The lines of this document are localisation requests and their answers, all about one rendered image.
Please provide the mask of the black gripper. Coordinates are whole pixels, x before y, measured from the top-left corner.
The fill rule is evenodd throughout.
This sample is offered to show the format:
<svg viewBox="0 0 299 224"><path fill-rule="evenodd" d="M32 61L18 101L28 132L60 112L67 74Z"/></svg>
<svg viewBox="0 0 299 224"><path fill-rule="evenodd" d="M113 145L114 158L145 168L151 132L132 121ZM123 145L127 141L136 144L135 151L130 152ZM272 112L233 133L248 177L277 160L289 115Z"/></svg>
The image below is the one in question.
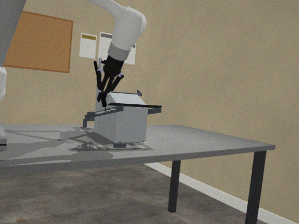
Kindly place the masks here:
<svg viewBox="0 0 299 224"><path fill-rule="evenodd" d="M103 90L105 88L105 85L108 81L107 87L104 91L105 98L107 97L107 94L110 93L110 91L114 91L117 84L120 82L120 80L124 77L124 74L121 72L122 66L124 61L116 60L108 55L105 66L101 69L97 69L98 72L98 78L97 78L97 88L99 90L99 94L97 97L97 101L100 102ZM102 72L104 71L104 78L101 83L101 77ZM118 76L117 76L118 75ZM117 76L117 78L114 80L114 78ZM114 80L114 82L113 82Z"/></svg>

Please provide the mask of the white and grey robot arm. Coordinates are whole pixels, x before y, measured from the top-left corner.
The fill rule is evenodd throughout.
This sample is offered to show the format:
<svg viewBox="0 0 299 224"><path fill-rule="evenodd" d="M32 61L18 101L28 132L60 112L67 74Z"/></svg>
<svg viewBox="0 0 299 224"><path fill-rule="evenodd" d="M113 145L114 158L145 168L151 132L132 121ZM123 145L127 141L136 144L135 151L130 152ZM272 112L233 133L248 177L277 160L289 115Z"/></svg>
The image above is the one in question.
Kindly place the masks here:
<svg viewBox="0 0 299 224"><path fill-rule="evenodd" d="M115 18L108 54L116 60L127 60L132 46L146 29L145 16L139 11L131 7L123 7L113 0L86 1L103 8ZM0 1L0 102L5 95L7 77L3 65L25 3L26 0Z"/></svg>

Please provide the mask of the light grey cylinder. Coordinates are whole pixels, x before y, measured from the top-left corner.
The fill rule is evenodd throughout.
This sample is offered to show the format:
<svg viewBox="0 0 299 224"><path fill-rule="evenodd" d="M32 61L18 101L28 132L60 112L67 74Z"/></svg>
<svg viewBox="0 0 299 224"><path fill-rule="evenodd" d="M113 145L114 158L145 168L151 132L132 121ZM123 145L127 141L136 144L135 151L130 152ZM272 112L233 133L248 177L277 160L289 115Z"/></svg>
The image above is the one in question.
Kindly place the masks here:
<svg viewBox="0 0 299 224"><path fill-rule="evenodd" d="M66 130L61 130L60 131L60 139L61 140L67 140L67 131Z"/></svg>

